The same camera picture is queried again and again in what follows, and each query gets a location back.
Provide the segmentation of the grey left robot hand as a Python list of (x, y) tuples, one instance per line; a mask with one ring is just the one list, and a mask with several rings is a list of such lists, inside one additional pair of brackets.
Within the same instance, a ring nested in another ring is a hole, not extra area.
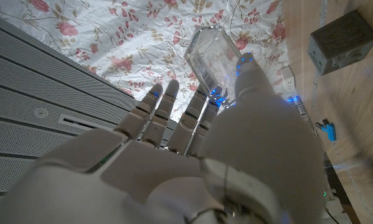
[(302, 99), (299, 96), (289, 96), (286, 101), (291, 105), (294, 106), (297, 112), (300, 114), (301, 118), (304, 121), (309, 120), (308, 112), (303, 104)]

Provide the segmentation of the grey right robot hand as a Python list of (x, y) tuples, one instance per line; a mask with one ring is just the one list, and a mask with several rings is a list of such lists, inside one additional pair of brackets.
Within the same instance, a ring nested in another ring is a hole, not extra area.
[(196, 157), (136, 140), (156, 85), (115, 129), (36, 160), (0, 199), (0, 223), (319, 223), (318, 137), (251, 53), (235, 67), (236, 103), (211, 122)]

